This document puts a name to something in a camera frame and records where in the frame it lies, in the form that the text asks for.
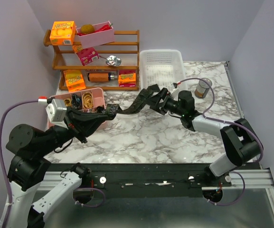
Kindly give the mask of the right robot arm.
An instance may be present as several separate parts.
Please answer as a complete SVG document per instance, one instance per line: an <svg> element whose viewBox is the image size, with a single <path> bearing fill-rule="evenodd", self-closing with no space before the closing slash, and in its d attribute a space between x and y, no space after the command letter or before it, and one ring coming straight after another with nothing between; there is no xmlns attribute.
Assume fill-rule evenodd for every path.
<svg viewBox="0 0 274 228"><path fill-rule="evenodd" d="M150 109L165 115L167 112L179 116L182 125L194 132L203 132L222 140L225 154L205 168L203 180L208 186L214 186L222 175L242 166L260 155L263 147L246 119L235 122L216 121L204 117L195 109L195 100L190 91L180 91L175 100L170 92L163 88L148 98Z"/></svg>

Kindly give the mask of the dark green nature-print tie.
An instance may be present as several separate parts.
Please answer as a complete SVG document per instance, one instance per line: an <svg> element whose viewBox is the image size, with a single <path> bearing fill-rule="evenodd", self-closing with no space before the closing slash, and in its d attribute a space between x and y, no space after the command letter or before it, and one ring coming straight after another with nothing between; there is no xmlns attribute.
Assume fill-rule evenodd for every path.
<svg viewBox="0 0 274 228"><path fill-rule="evenodd" d="M116 114L137 114L145 107L146 100L151 98L154 93L159 91L160 88L157 84L151 85L146 89L142 89L133 103L127 109L123 110L118 104L107 104L106 108L98 107L97 112L107 114L108 116L115 116Z"/></svg>

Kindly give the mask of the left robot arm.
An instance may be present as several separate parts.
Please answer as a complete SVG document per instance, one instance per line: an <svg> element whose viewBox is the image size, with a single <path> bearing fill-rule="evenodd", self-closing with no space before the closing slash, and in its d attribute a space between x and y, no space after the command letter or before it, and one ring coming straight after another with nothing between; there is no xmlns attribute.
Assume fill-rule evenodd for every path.
<svg viewBox="0 0 274 228"><path fill-rule="evenodd" d="M28 124L12 129L6 148L15 156L5 176L8 197L0 219L0 228L42 228L54 208L76 188L90 183L90 169L77 163L60 184L46 196L33 202L34 195L43 181L51 163L44 157L67 141L77 138L87 142L105 121L116 116L116 109L110 106L97 113L86 113L65 105L48 104L50 121L48 130L42 131Z"/></svg>

